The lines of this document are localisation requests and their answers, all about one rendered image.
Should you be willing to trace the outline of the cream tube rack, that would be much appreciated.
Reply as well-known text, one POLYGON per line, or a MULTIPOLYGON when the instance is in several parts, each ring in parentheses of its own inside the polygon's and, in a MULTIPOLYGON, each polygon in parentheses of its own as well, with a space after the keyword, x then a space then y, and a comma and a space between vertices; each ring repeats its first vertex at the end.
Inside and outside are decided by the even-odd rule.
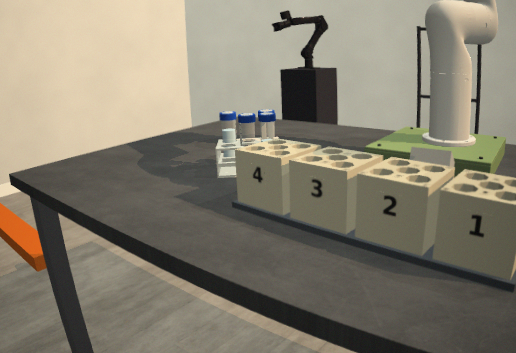
POLYGON ((237 139, 233 143, 223 143, 222 140, 218 141, 216 146, 216 161, 217 161, 217 175, 218 178, 230 178, 236 177, 236 162, 235 157, 224 157, 221 151, 223 150, 235 150, 245 146, 240 145, 240 139, 237 139), (234 147, 224 147, 234 146, 234 147), (222 162, 221 162, 222 161, 222 162))

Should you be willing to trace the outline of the cream bucket adapter with holes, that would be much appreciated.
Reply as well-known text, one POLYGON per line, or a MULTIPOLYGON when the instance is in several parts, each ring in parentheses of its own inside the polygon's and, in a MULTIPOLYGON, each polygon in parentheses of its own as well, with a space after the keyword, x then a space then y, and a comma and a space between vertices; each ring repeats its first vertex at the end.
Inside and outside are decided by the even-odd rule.
POLYGON ((515 200, 516 178, 463 170, 440 189, 432 259, 511 280, 515 200))
POLYGON ((238 202, 289 213, 289 160, 319 149, 321 145, 277 138, 235 149, 238 202))
POLYGON ((355 237, 423 256, 435 242, 440 189, 454 173, 396 157, 357 173, 355 237))
POLYGON ((326 147, 289 160, 290 218, 347 234, 355 229, 357 173, 383 155, 326 147))

